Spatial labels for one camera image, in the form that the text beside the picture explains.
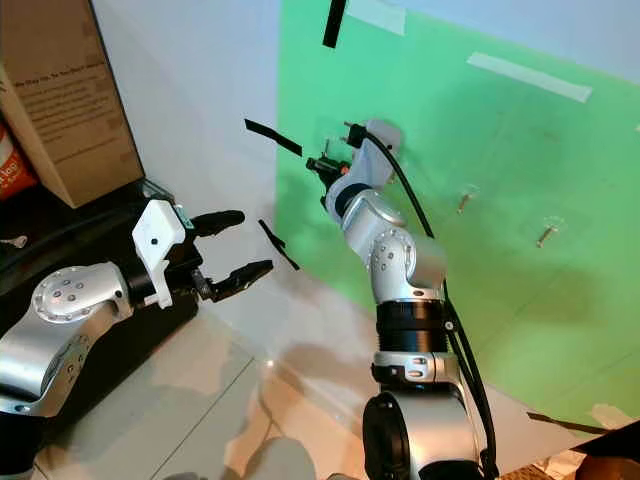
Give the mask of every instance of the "black cable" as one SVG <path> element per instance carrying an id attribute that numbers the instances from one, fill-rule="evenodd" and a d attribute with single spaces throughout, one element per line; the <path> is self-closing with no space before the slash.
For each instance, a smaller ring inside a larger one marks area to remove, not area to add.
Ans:
<path id="1" fill-rule="evenodd" d="M 139 215 L 140 207 L 143 205 L 146 205 L 146 203 L 147 203 L 147 200 L 123 205 L 123 206 L 114 208 L 112 210 L 102 212 L 98 215 L 87 218 L 85 220 L 80 220 L 78 222 L 72 223 L 59 230 L 56 230 L 55 232 L 52 232 L 48 234 L 46 237 L 38 240 L 37 242 L 32 243 L 28 248 L 25 248 L 24 250 L 16 253 L 15 255 L 12 255 L 6 261 L 2 262 L 0 264 L 0 274 L 9 270 L 14 265 L 24 262 L 29 257 L 38 253 L 43 247 L 46 247 L 50 243 L 58 240 L 59 238 L 63 237 L 64 235 L 67 235 L 68 233 L 74 232 L 83 227 L 86 227 L 88 225 L 91 225 L 93 223 L 99 222 L 101 220 L 105 220 L 107 218 L 110 218 L 116 215 L 122 215 L 123 217 L 126 217 L 126 218 Z"/>
<path id="2" fill-rule="evenodd" d="M 429 225 L 429 221 L 427 220 L 427 216 L 424 214 L 424 211 L 420 206 L 420 202 L 418 201 L 416 194 L 413 193 L 413 188 L 411 188 L 411 184 L 409 183 L 409 180 L 407 180 L 407 177 L 402 171 L 402 168 L 400 167 L 400 164 L 398 163 L 398 161 L 394 158 L 394 156 L 391 154 L 387 146 L 384 143 L 382 143 L 378 137 L 376 137 L 374 134 L 370 132 L 366 133 L 366 137 L 369 140 L 371 140 L 371 142 L 376 147 L 378 147 L 378 149 L 382 152 L 382 154 L 386 157 L 387 161 L 393 167 L 393 170 L 394 172 L 396 172 L 396 175 L 398 175 L 398 178 L 400 179 L 400 182 L 402 183 L 402 186 L 404 187 L 405 191 L 407 192 L 407 196 L 411 201 L 411 205 L 413 205 L 413 209 L 415 210 L 416 215 L 418 215 L 418 220 L 420 220 L 420 224 L 422 225 L 424 232 L 427 234 L 428 237 L 435 238 L 433 235 L 433 231 L 431 230 L 431 225 Z"/>
<path id="3" fill-rule="evenodd" d="M 413 206 L 416 212 L 416 215 L 420 220 L 420 224 L 422 225 L 422 228 L 426 233 L 426 235 L 431 238 L 435 238 L 433 234 L 433 230 L 431 229 L 431 225 L 429 225 L 429 221 L 427 220 L 427 217 L 422 209 L 422 206 L 420 205 L 420 202 L 418 201 L 418 198 L 416 197 L 413 191 L 413 188 L 411 188 L 411 184 L 409 183 L 409 180 L 405 176 L 404 172 L 402 171 L 402 167 L 400 167 L 400 164 L 391 154 L 387 146 L 382 141 L 380 141 L 378 137 L 376 137 L 374 134 L 367 131 L 364 127 L 360 125 L 351 126 L 348 143 L 352 144 L 352 140 L 354 139 L 354 137 L 356 137 L 355 143 L 356 144 L 360 143 L 361 145 L 362 141 L 360 138 L 357 138 L 357 137 L 360 137 L 362 135 L 362 131 L 364 131 L 364 137 L 369 139 L 378 148 L 378 150 L 380 150 L 380 152 L 385 156 L 387 161 L 393 167 L 394 172 L 400 179 L 400 182 L 402 183 L 402 186 L 404 187 L 404 190 L 406 191 L 407 196 L 411 201 L 411 205 Z M 455 327 L 456 327 L 458 336 L 460 338 L 460 343 L 462 344 L 462 350 L 464 351 L 464 356 L 460 351 L 460 346 L 458 345 L 454 334 L 449 335 L 451 347 L 452 349 L 454 349 L 454 353 L 459 358 L 460 370 L 462 371 L 462 374 L 467 381 L 469 390 L 471 392 L 471 396 L 473 397 L 474 402 L 478 407 L 478 413 L 480 414 L 480 418 L 482 420 L 482 424 L 485 430 L 485 435 L 487 437 L 487 449 L 486 451 L 481 452 L 483 471 L 486 478 L 495 478 L 498 476 L 498 470 L 496 467 L 496 440 L 495 440 L 493 418 L 491 416 L 491 409 L 489 407 L 489 401 L 487 400 L 487 394 L 484 389 L 484 384 L 482 383 L 480 370 L 478 369 L 478 365 L 473 356 L 473 351 L 471 349 L 469 339 L 467 338 L 467 335 L 464 329 L 462 328 L 460 317 L 458 316 L 458 313 L 456 312 L 453 306 L 453 303 L 449 298 L 449 292 L 447 289 L 446 280 L 443 282 L 443 289 L 444 289 L 445 302 L 447 304 L 449 313 L 451 314 L 452 318 L 455 321 Z"/>

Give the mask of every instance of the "cardboard box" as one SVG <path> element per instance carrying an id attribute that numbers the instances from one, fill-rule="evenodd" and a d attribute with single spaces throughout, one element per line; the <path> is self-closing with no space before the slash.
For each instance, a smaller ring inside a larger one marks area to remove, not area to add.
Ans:
<path id="1" fill-rule="evenodd" d="M 587 457 L 576 473 L 576 480 L 638 480 L 640 464 L 626 458 Z"/>
<path id="2" fill-rule="evenodd" d="M 0 109 L 72 207 L 143 176 L 89 0 L 0 1 Z"/>

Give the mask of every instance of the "floor tile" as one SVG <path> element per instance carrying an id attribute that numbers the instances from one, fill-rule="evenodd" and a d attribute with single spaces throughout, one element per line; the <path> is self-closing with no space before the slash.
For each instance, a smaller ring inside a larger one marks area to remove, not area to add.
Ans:
<path id="1" fill-rule="evenodd" d="M 365 478 L 361 440 L 252 362 L 154 480 Z"/>
<path id="2" fill-rule="evenodd" d="M 38 463 L 49 480 L 148 479 L 250 360 L 199 314 Z"/>

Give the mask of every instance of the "robotic arm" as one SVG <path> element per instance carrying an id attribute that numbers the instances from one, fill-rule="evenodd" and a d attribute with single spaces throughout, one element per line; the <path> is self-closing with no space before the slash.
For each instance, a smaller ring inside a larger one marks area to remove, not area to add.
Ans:
<path id="1" fill-rule="evenodd" d="M 401 132 L 381 121 L 371 120 L 366 131 L 388 151 L 401 147 Z M 367 474 L 372 480 L 481 479 L 480 432 L 458 357 L 447 351 L 454 325 L 444 252 L 432 238 L 409 233 L 380 193 L 393 173 L 382 150 L 369 139 L 355 143 L 351 166 L 323 154 L 307 168 L 325 183 L 322 204 L 369 272 L 377 304 L 380 351 L 371 372 L 381 393 L 364 411 Z"/>
<path id="2" fill-rule="evenodd" d="M 31 477 L 47 422 L 62 409 L 92 347 L 114 325 L 156 303 L 169 308 L 175 295 L 197 292 L 220 301 L 273 268 L 266 260 L 219 283 L 203 277 L 195 238 L 243 221 L 239 211 L 190 220 L 179 206 L 151 200 L 133 230 L 139 260 L 63 268 L 39 283 L 25 315 L 0 338 L 0 480 Z"/>

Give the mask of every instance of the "white tape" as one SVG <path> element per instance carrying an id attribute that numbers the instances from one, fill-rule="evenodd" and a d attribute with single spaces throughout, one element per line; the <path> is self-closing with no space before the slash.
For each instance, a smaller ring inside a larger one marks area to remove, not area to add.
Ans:
<path id="1" fill-rule="evenodd" d="M 404 36 L 407 9 L 387 0 L 349 0 L 347 15 Z"/>
<path id="2" fill-rule="evenodd" d="M 540 460 L 533 465 L 554 480 L 564 480 L 580 468 L 585 457 L 584 453 L 567 450 L 545 460 Z"/>
<path id="3" fill-rule="evenodd" d="M 595 404 L 590 413 L 604 428 L 610 430 L 625 427 L 634 421 L 619 408 L 604 403 Z"/>
<path id="4" fill-rule="evenodd" d="M 548 75 L 532 68 L 511 63 L 502 58 L 492 57 L 484 53 L 475 52 L 467 60 L 469 65 L 519 80 L 529 85 L 548 90 L 576 102 L 586 103 L 593 92 L 593 88 L 569 83 L 560 78 Z"/>

